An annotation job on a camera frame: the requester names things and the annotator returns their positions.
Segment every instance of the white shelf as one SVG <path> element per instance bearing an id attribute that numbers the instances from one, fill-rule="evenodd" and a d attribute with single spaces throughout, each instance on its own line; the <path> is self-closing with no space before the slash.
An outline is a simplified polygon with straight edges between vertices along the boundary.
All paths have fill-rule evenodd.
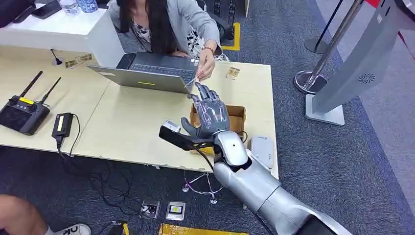
<path id="1" fill-rule="evenodd" d="M 44 20 L 30 15 L 1 28 L 0 45 L 93 53 L 104 67 L 117 66 L 124 54 L 106 9 L 77 15 L 60 10 Z"/>
<path id="2" fill-rule="evenodd" d="M 93 13 L 80 12 L 77 15 L 68 15 L 63 10 L 51 15 L 45 20 L 36 18 L 32 15 L 21 23 L 10 23 L 3 30 L 5 31 L 33 31 L 64 33 L 76 35 L 88 35 L 96 23 L 105 14 L 106 9 L 98 9 Z"/>

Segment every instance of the silver robotic forearm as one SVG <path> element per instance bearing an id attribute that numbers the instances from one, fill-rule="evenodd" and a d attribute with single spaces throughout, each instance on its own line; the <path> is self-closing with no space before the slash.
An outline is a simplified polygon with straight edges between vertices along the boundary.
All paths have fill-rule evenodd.
<path id="1" fill-rule="evenodd" d="M 284 190 L 269 169 L 245 149 L 236 133 L 219 132 L 215 144 L 222 150 L 215 156 L 215 177 L 252 212 L 264 217 L 278 235 L 351 234 L 327 214 Z"/>

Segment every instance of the black cable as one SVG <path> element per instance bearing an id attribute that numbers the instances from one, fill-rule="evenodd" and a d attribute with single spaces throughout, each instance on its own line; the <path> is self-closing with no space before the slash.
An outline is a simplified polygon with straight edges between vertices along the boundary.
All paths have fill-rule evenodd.
<path id="1" fill-rule="evenodd" d="M 206 154 L 204 154 L 204 152 L 202 152 L 199 148 L 196 148 L 195 146 L 193 146 L 193 145 L 190 145 L 194 150 L 196 150 L 198 153 L 200 153 L 200 155 L 202 155 L 203 156 L 203 158 L 206 160 L 206 162 L 209 164 L 209 166 L 210 166 L 210 169 L 212 169 L 212 171 L 213 171 L 213 166 L 212 166 L 212 163 L 210 163 L 210 161 L 209 161 L 209 159 L 208 159 L 208 157 L 206 156 Z"/>
<path id="2" fill-rule="evenodd" d="M 270 234 L 270 235 L 274 235 L 274 233 L 270 230 L 270 228 L 268 228 L 268 226 L 265 224 L 265 222 L 261 219 L 261 217 L 259 217 L 259 215 L 257 214 L 257 213 L 254 213 L 254 212 L 252 212 L 253 214 L 254 214 L 254 216 L 258 219 L 258 221 L 262 224 L 262 226 L 264 226 L 264 228 L 267 230 L 267 232 Z"/>
<path id="3" fill-rule="evenodd" d="M 107 227 L 109 227 L 109 226 L 111 226 L 113 223 L 112 222 L 110 222 L 110 223 L 108 223 L 108 224 L 106 224 L 100 231 L 99 231 L 99 233 L 98 233 L 98 235 L 101 235 L 103 232 L 104 232 L 104 230 L 105 229 L 107 229 Z"/>
<path id="4" fill-rule="evenodd" d="M 80 165 L 77 165 L 74 161 L 71 160 L 70 155 L 72 154 L 73 148 L 79 138 L 80 135 L 80 131 L 81 131 L 81 125 L 80 125 L 80 121 L 79 121 L 79 117 L 75 114 L 72 114 L 73 116 L 76 117 L 77 121 L 78 121 L 78 134 L 75 138 L 75 141 L 70 149 L 70 153 L 69 156 L 67 154 L 62 153 L 61 151 L 61 145 L 62 145 L 62 141 L 63 138 L 57 138 L 57 149 L 58 149 L 58 153 L 59 155 L 62 157 L 62 166 L 63 169 L 65 171 L 65 173 L 69 174 L 69 175 L 74 175 L 74 176 L 78 176 L 78 177 L 84 177 L 84 178 L 88 178 L 88 181 L 91 185 L 91 187 L 97 191 L 98 195 L 101 197 L 101 199 L 104 201 L 104 203 L 109 206 L 109 207 L 113 207 L 113 208 L 118 208 L 121 213 L 125 214 L 125 215 L 129 215 L 129 216 L 140 216 L 140 217 L 147 217 L 146 215 L 144 215 L 144 212 L 142 212 L 141 210 L 135 210 L 132 207 L 130 207 L 127 203 L 126 203 L 126 199 L 132 199 L 135 202 L 137 202 L 139 204 L 139 201 L 130 197 L 130 191 L 131 191 L 131 187 L 132 184 L 130 183 L 130 181 L 127 179 L 127 177 L 120 171 L 116 170 L 116 165 L 114 164 L 114 170 L 116 172 L 118 172 L 122 178 L 124 178 L 125 182 L 127 183 L 127 190 L 126 191 L 122 191 L 116 187 L 113 187 L 110 182 L 109 182 L 109 177 L 112 173 L 112 169 L 110 167 L 108 167 L 108 165 L 106 164 L 106 167 L 108 169 L 108 176 L 106 179 L 104 179 L 103 173 L 96 173 L 96 172 L 91 172 L 91 171 L 87 171 L 85 170 L 83 167 L 81 167 Z M 79 172 L 73 172 L 70 170 L 70 167 L 72 168 L 76 168 L 78 171 L 81 171 L 81 173 Z M 131 178 L 133 179 L 134 174 L 131 171 L 131 169 L 129 169 L 130 173 L 131 173 Z M 100 183 L 100 187 L 96 187 L 93 183 L 93 180 L 97 180 Z M 120 205 L 120 202 L 116 202 L 116 203 L 111 203 L 109 202 L 106 197 L 105 197 L 105 193 L 104 193 L 104 184 L 107 184 L 109 188 L 111 188 L 112 190 L 115 190 L 117 192 L 120 193 L 120 196 L 122 196 L 123 198 L 120 200 L 120 202 L 122 202 L 128 209 L 130 209 L 131 211 L 133 211 L 134 213 L 130 213 L 128 211 L 125 211 Z"/>
<path id="5" fill-rule="evenodd" d="M 78 134 L 76 135 L 75 141 L 73 142 L 72 147 L 70 148 L 70 152 L 69 152 L 70 157 L 72 156 L 73 147 L 75 146 L 76 142 L 78 141 L 79 134 L 81 133 L 81 123 L 79 122 L 78 115 L 72 114 L 72 116 L 76 117 L 76 120 L 78 121 Z"/>
<path id="6" fill-rule="evenodd" d="M 245 143 L 248 140 L 248 133 L 246 133 L 246 131 L 241 131 L 241 132 L 238 133 L 238 135 L 240 135 L 241 133 L 246 135 L 245 140 L 242 141 L 243 143 Z"/>

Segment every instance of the light wooden tabletop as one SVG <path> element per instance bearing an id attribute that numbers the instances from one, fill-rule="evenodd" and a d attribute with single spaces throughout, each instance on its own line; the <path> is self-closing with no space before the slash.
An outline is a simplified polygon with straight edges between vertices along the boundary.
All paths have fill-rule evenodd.
<path id="1" fill-rule="evenodd" d="M 225 78 L 230 67 L 240 69 L 235 80 Z M 216 90 L 226 104 L 246 108 L 245 131 L 249 138 L 267 136 L 274 140 L 272 174 L 278 178 L 271 67 L 217 62 L 212 77 L 204 84 Z M 121 87 L 110 82 L 74 153 L 210 172 L 202 156 L 185 152 L 159 138 L 160 126 L 167 119 L 180 125 L 181 117 L 189 117 L 191 105 L 184 94 Z"/>
<path id="2" fill-rule="evenodd" d="M 13 95 L 20 95 L 39 71 L 43 71 L 43 74 L 25 96 L 28 99 L 41 100 L 53 83 L 62 77 L 45 102 L 50 106 L 50 113 L 35 135 L 25 136 L 0 126 L 0 145 L 43 151 L 57 151 L 56 141 L 51 136 L 56 115 L 67 112 L 77 114 L 81 120 L 81 129 L 84 129 L 109 83 L 106 78 L 87 67 L 69 70 L 65 66 L 53 66 L 50 56 L 47 60 L 24 60 L 11 59 L 3 53 L 0 56 L 0 71 L 1 107 Z M 62 145 L 63 152 L 69 152 L 77 132 L 78 126 L 74 119 L 71 135 Z"/>

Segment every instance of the white sneaker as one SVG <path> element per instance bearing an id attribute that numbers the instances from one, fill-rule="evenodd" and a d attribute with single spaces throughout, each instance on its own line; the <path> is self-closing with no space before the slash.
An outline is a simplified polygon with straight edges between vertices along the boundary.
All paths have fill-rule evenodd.
<path id="1" fill-rule="evenodd" d="M 62 229 L 56 235 L 91 235 L 91 229 L 86 224 L 75 224 L 69 228 Z"/>

